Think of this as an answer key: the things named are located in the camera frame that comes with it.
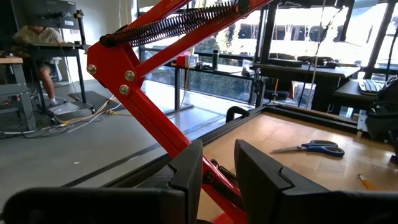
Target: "orange pen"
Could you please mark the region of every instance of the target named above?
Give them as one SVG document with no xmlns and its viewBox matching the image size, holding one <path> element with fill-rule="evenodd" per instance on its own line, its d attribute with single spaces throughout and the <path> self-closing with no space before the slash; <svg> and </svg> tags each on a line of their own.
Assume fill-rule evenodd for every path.
<svg viewBox="0 0 398 224">
<path fill-rule="evenodd" d="M 362 174 L 358 174 L 358 177 L 369 190 L 374 190 L 371 183 Z"/>
</svg>

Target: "red robotic arm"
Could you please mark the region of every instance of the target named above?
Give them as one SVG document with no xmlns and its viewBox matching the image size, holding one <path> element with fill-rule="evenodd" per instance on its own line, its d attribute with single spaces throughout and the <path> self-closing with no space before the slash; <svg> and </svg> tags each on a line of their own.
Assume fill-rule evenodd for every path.
<svg viewBox="0 0 398 224">
<path fill-rule="evenodd" d="M 203 39 L 228 27 L 238 19 L 272 0 L 240 0 L 167 17 L 188 0 L 162 0 L 150 11 L 123 29 L 101 38 L 88 49 L 87 70 L 124 105 L 172 156 L 177 156 L 190 140 L 141 91 L 145 76 L 164 65 Z M 145 62 L 140 62 L 132 47 L 186 34 L 174 44 L 161 50 Z M 210 174 L 211 183 L 227 189 L 231 197 L 221 194 L 214 184 L 203 184 L 202 189 L 225 211 L 235 223 L 247 223 L 242 205 L 234 200 L 240 196 L 233 185 L 206 157 L 203 174 Z"/>
</svg>

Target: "person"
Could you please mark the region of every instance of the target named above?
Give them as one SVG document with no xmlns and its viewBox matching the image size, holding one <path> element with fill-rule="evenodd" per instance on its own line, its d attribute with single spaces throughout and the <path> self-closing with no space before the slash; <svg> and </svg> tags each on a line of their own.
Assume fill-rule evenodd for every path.
<svg viewBox="0 0 398 224">
<path fill-rule="evenodd" d="M 20 44 L 63 42 L 58 31 L 53 28 L 42 26 L 25 26 L 14 35 L 14 40 Z M 37 64 L 39 78 L 43 82 L 45 91 L 49 95 L 51 105 L 56 105 L 58 103 L 55 100 L 54 83 L 51 79 L 51 74 L 57 71 L 55 64 L 58 63 L 58 60 L 57 58 L 52 58 L 50 60 L 48 58 L 40 58 L 40 60 L 33 62 Z"/>
</svg>

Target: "bottle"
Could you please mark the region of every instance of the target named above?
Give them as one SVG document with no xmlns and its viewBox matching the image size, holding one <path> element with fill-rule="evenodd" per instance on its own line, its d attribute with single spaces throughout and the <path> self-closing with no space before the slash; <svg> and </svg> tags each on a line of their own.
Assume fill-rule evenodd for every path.
<svg viewBox="0 0 398 224">
<path fill-rule="evenodd" d="M 213 70 L 217 70 L 218 66 L 218 50 L 213 50 Z"/>
</svg>

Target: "scissors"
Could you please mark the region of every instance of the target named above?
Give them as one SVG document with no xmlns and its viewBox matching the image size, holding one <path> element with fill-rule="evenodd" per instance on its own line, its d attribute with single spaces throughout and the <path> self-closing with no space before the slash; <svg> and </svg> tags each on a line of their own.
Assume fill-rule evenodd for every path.
<svg viewBox="0 0 398 224">
<path fill-rule="evenodd" d="M 293 152 L 293 151 L 320 152 L 335 157 L 343 157 L 345 153 L 344 150 L 340 149 L 335 142 L 325 141 L 325 140 L 312 140 L 309 143 L 302 144 L 301 146 L 288 147 L 285 149 L 277 149 L 271 152 L 279 153 L 279 152 Z"/>
</svg>

